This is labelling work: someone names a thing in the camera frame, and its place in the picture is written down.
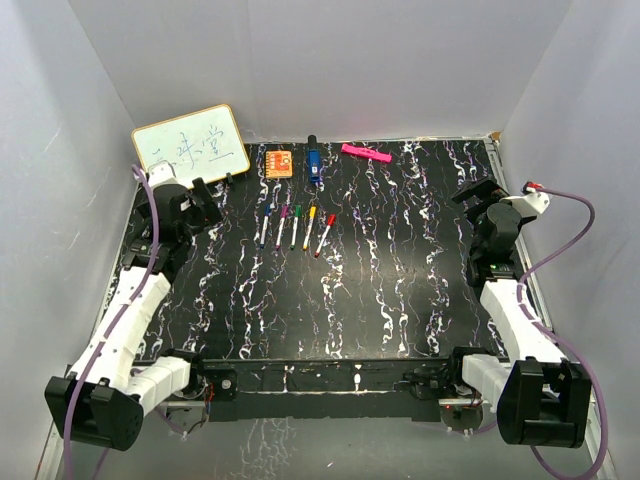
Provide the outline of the green marker pen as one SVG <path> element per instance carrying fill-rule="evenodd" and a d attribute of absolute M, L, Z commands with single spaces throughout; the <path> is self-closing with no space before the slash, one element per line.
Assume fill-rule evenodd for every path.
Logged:
<path fill-rule="evenodd" d="M 299 204 L 295 205 L 293 220 L 292 220 L 292 232 L 291 232 L 290 244 L 289 244 L 290 250 L 294 250 L 296 248 L 296 241 L 297 241 L 301 212 L 302 212 L 302 206 Z"/>

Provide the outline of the red marker pen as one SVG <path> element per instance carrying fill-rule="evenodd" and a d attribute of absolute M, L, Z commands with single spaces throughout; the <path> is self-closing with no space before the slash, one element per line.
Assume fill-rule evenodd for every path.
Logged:
<path fill-rule="evenodd" d="M 324 245 L 326 243 L 327 237 L 329 235 L 329 232 L 331 231 L 332 226 L 335 223 L 335 220 L 336 220 L 336 215 L 335 214 L 330 214 L 328 219 L 327 219 L 327 223 L 326 223 L 325 229 L 324 229 L 324 231 L 322 233 L 322 236 L 320 238 L 320 241 L 318 243 L 318 246 L 317 246 L 317 248 L 316 248 L 316 250 L 314 252 L 314 257 L 315 258 L 318 258 L 320 256 L 322 248 L 324 247 Z"/>

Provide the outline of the purple marker pen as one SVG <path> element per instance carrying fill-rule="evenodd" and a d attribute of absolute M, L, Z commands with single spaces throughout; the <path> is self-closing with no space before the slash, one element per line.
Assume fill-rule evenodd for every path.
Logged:
<path fill-rule="evenodd" d="M 282 246 L 282 237 L 283 237 L 284 225 L 287 218 L 288 210 L 289 210 L 289 206 L 287 204 L 284 204 L 281 209 L 279 223 L 278 223 L 278 229 L 277 229 L 277 235 L 276 235 L 276 241 L 275 241 L 276 250 L 279 250 Z"/>

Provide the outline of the yellow marker pen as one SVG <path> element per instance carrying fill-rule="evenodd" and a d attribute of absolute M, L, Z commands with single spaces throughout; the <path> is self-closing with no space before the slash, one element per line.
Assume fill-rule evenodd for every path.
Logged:
<path fill-rule="evenodd" d="M 302 249 L 303 251 L 307 251 L 309 249 L 310 237 L 313 230 L 313 224 L 316 217 L 317 207 L 315 205 L 310 207 L 309 216 L 307 221 L 307 226 L 305 230 L 305 236 L 303 240 Z"/>

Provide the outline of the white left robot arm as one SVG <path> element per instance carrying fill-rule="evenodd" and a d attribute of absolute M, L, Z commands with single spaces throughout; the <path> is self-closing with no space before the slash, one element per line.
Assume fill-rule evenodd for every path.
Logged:
<path fill-rule="evenodd" d="M 197 355 L 171 349 L 152 365 L 134 369 L 138 348 L 156 310 L 185 265 L 192 239 L 222 215 L 201 178 L 187 188 L 148 179 L 138 206 L 144 219 L 122 259 L 115 292 L 88 346 L 44 392 L 65 443 L 119 451 L 139 436 L 143 419 L 170 396 L 200 396 L 207 376 Z"/>

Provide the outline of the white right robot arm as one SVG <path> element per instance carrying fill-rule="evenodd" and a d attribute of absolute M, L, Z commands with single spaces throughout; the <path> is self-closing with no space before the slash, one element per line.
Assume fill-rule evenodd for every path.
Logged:
<path fill-rule="evenodd" d="M 479 395 L 495 410 L 508 444 L 578 448 L 586 431 L 590 375 L 541 331 L 513 258 L 522 227 L 547 209 L 550 197 L 532 182 L 511 195 L 487 176 L 464 182 L 452 197 L 455 203 L 470 199 L 477 202 L 464 212 L 473 228 L 466 280 L 497 327 L 508 361 L 486 349 L 457 347 L 439 372 L 417 367 L 404 374 L 402 386 L 417 399 L 439 391 Z"/>

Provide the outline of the blue marker pen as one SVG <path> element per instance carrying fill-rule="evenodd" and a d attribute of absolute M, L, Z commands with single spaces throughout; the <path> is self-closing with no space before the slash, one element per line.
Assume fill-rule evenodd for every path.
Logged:
<path fill-rule="evenodd" d="M 266 235 L 268 232 L 269 219 L 270 219 L 270 215 L 273 208 L 274 208 L 274 205 L 272 203 L 268 203 L 265 206 L 265 211 L 264 211 L 261 230 L 260 230 L 260 237 L 259 237 L 259 246 L 261 249 L 263 249 L 266 244 Z"/>

